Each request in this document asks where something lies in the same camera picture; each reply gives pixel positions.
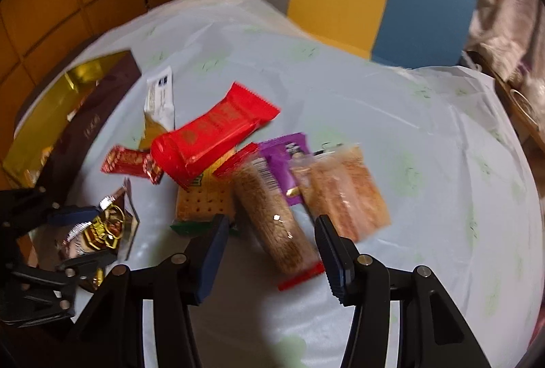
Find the brown roll red-end packet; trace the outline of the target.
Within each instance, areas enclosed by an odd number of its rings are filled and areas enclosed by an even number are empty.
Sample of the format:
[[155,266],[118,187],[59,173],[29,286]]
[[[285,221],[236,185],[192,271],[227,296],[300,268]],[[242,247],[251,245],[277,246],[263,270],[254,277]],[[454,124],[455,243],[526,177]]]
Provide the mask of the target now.
[[260,245],[286,276],[279,290],[289,290],[325,272],[316,246],[294,217],[258,144],[245,145],[213,175],[232,186]]

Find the brown gold coffee packet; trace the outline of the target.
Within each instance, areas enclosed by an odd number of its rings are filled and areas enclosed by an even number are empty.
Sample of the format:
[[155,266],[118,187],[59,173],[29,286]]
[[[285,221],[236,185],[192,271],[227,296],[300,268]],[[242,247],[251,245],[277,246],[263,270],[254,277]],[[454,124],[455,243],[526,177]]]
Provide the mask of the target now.
[[130,179],[104,197],[91,218],[74,224],[57,246],[62,270],[78,272],[79,286],[95,292],[111,265],[130,256],[139,216],[132,201]]

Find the purple snack packet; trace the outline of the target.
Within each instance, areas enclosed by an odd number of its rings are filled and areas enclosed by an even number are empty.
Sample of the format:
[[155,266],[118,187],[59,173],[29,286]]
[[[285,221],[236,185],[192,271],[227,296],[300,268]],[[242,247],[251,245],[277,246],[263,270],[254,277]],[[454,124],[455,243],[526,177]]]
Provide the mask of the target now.
[[303,133],[283,135],[280,138],[260,142],[258,147],[287,204],[290,206],[301,204],[302,197],[290,170],[290,161],[294,156],[305,156],[310,153],[306,135]]

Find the green yellow cracker packet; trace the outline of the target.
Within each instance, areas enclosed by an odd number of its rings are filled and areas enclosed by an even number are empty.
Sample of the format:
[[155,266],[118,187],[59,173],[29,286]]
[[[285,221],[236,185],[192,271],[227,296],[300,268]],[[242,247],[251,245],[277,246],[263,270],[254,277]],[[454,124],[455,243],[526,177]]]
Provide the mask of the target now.
[[229,223],[234,224],[236,207],[230,183],[214,175],[234,154],[232,148],[198,175],[187,190],[178,188],[175,220],[171,224],[175,233],[183,236],[203,234],[212,226],[215,215],[225,215]]

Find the clear wafer cake packet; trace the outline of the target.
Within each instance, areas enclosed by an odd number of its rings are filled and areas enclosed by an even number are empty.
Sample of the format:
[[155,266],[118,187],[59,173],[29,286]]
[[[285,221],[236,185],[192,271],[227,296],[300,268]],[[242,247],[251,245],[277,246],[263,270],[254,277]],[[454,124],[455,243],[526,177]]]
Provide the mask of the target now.
[[327,215],[340,236],[357,243],[391,224],[359,145],[293,157],[290,170],[312,217]]

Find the large red snack packet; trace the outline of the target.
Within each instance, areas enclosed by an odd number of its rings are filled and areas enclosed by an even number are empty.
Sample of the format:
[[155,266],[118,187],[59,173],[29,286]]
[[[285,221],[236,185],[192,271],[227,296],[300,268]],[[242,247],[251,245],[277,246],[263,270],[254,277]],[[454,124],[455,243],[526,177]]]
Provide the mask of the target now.
[[279,113],[277,106],[235,82],[207,113],[154,139],[152,158],[187,189],[198,175]]

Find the small dark red candy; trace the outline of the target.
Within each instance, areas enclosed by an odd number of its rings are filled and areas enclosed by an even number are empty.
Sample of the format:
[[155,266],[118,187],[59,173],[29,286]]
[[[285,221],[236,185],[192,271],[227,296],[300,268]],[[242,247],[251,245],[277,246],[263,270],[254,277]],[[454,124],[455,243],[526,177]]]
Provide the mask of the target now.
[[134,150],[120,145],[114,146],[107,153],[101,172],[145,178],[153,185],[158,185],[164,175],[164,171],[148,151]]

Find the gold metal tin box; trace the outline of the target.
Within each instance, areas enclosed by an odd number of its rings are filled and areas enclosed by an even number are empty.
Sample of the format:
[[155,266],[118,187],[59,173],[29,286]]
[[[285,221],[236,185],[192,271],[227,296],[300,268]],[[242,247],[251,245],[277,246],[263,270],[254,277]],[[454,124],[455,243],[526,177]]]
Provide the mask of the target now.
[[130,50],[63,73],[38,99],[5,157],[14,188],[36,188],[65,202],[93,142],[141,76]]

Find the light blue smiley tablecloth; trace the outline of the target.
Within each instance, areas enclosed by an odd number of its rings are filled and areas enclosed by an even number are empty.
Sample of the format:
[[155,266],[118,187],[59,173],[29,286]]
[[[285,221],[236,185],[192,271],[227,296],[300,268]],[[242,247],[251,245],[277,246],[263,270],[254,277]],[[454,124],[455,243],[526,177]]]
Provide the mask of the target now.
[[[312,248],[311,219],[352,208],[348,170],[363,185],[366,166],[391,220],[364,233],[360,252],[390,268],[431,267],[490,365],[516,367],[543,294],[541,213],[492,80],[463,67],[383,66],[301,33],[263,0],[176,0],[108,31],[62,73],[130,49],[142,76],[90,148],[70,202],[98,202],[122,183],[100,165],[115,144],[136,147],[153,76],[172,72],[176,128],[238,82],[281,109],[242,145],[300,132],[304,156],[325,149],[294,160],[327,203],[292,208]],[[325,275],[278,290],[282,273],[252,233],[230,238],[212,295],[190,309],[203,367],[339,367],[354,307]]]

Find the white gold sachet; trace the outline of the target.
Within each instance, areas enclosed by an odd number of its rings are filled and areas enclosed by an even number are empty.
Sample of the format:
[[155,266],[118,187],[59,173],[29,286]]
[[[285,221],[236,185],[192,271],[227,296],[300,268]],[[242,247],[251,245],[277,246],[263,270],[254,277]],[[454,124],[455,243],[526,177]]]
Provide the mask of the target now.
[[149,150],[154,139],[175,129],[173,72],[171,66],[147,79],[143,114],[144,131],[139,140],[139,150]]

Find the wooden side shelf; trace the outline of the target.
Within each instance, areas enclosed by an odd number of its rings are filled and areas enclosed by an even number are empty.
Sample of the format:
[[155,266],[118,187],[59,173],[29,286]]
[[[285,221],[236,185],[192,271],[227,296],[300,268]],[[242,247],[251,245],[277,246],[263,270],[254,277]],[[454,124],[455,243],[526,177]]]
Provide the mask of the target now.
[[544,130],[540,128],[534,117],[533,108],[526,96],[513,88],[508,82],[505,82],[481,54],[469,51],[467,55],[476,66],[480,67],[484,74],[494,79],[495,91],[511,122],[514,124],[515,132],[521,144],[528,147],[535,146],[544,151],[544,138],[542,136]]

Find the beige crumpled blanket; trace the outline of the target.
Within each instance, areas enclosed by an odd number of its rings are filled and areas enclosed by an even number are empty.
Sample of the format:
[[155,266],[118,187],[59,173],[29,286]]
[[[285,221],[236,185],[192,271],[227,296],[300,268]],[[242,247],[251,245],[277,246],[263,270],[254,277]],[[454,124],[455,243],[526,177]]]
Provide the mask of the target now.
[[544,3],[478,0],[468,48],[536,107],[544,105]]

